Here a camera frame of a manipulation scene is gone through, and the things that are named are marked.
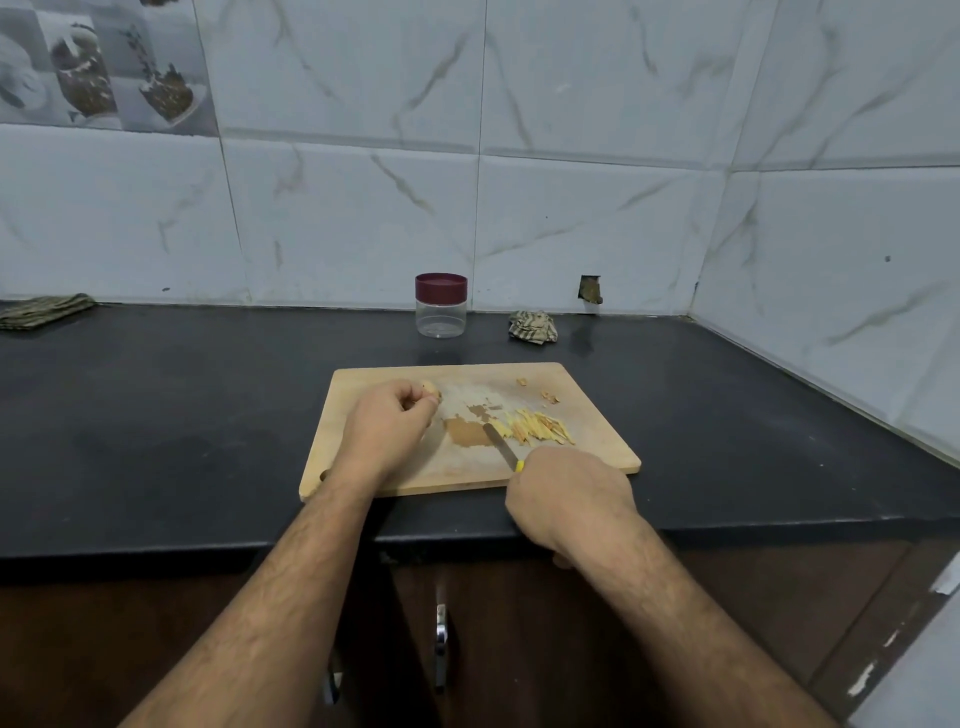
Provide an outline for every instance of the forearm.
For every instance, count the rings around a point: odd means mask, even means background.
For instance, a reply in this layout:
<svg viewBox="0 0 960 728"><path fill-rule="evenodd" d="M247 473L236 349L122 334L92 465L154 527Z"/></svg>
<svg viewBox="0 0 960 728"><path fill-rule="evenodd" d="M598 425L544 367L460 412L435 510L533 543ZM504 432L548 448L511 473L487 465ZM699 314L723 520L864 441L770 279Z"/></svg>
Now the forearm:
<svg viewBox="0 0 960 728"><path fill-rule="evenodd" d="M691 726L834 726L639 517L572 554L644 647Z"/></svg>
<svg viewBox="0 0 960 728"><path fill-rule="evenodd" d="M370 505L334 473L124 726L302 725L324 677Z"/></svg>

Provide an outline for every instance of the left hand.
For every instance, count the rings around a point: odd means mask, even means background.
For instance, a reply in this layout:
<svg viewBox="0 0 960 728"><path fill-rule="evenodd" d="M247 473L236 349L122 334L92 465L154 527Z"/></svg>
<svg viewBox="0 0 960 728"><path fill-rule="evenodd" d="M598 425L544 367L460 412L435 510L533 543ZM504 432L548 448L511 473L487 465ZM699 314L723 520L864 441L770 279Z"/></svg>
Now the left hand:
<svg viewBox="0 0 960 728"><path fill-rule="evenodd" d="M439 405L436 397L409 379L371 387L347 417L331 470L359 477L375 493L413 452Z"/></svg>

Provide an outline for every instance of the maroon jar lid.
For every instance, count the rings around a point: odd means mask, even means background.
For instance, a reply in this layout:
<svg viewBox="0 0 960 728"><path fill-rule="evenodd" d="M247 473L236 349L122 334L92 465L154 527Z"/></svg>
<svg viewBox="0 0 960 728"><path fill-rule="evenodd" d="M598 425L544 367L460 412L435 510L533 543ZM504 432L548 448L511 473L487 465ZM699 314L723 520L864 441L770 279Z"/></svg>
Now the maroon jar lid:
<svg viewBox="0 0 960 728"><path fill-rule="evenodd" d="M417 300L429 305L456 305L467 300L467 279L456 273L421 273Z"/></svg>

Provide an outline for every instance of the folded cloth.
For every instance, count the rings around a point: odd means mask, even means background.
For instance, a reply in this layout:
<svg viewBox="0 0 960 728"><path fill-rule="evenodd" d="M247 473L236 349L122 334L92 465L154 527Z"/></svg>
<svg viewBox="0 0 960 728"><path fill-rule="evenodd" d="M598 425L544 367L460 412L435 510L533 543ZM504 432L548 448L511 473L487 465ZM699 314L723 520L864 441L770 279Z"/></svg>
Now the folded cloth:
<svg viewBox="0 0 960 728"><path fill-rule="evenodd" d="M75 296L39 296L0 310L0 329L26 331L96 304L86 293Z"/></svg>
<svg viewBox="0 0 960 728"><path fill-rule="evenodd" d="M557 327L543 311L518 311L510 315L510 335L543 346L557 340Z"/></svg>

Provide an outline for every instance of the hand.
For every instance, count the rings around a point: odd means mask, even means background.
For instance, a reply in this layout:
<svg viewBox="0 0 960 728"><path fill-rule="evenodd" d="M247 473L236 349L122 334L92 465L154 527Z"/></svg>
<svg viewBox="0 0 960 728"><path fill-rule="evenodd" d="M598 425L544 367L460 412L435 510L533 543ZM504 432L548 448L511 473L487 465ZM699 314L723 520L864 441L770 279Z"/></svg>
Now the hand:
<svg viewBox="0 0 960 728"><path fill-rule="evenodd" d="M359 477L375 492L413 452L439 404L420 384L407 379L371 387L347 417L332 472Z"/></svg>
<svg viewBox="0 0 960 728"><path fill-rule="evenodd" d="M574 564L624 528L655 533L636 511L627 476L573 448L531 452L507 485L507 510L531 541Z"/></svg>

